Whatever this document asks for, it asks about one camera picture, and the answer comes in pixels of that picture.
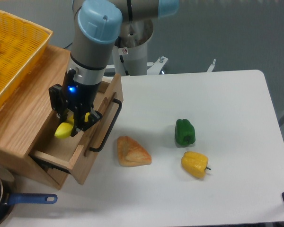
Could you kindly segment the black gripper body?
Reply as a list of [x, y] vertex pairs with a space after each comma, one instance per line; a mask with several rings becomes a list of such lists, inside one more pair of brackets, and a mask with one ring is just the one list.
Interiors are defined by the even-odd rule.
[[90, 112], [100, 83], [84, 85], [74, 80], [75, 70], [65, 72], [62, 84], [62, 103], [71, 111], [77, 107], [81, 113]]

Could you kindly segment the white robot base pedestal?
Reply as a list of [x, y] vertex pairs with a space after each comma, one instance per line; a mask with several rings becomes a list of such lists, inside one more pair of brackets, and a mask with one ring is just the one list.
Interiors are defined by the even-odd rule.
[[122, 76], [159, 75], [164, 73], [168, 58], [148, 61], [148, 42], [153, 35], [152, 20], [121, 25], [121, 33], [112, 50], [115, 72]]

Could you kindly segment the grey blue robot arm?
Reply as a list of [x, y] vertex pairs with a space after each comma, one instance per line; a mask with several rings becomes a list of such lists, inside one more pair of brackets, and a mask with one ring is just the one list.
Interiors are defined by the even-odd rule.
[[62, 84], [49, 88], [60, 124], [57, 138], [75, 136], [102, 115], [94, 100], [109, 59], [121, 75], [147, 75], [154, 18], [174, 15], [177, 0], [75, 0], [75, 36]]

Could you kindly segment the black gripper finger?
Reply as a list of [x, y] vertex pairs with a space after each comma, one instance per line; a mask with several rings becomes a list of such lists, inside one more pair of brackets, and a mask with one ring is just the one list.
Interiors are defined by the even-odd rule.
[[67, 120], [69, 112], [69, 92], [60, 84], [55, 84], [49, 88], [49, 96], [52, 109], [59, 118], [59, 123]]
[[102, 119], [102, 114], [91, 108], [84, 109], [83, 104], [74, 107], [74, 124], [71, 130], [71, 137], [78, 134], [79, 131], [86, 131]]

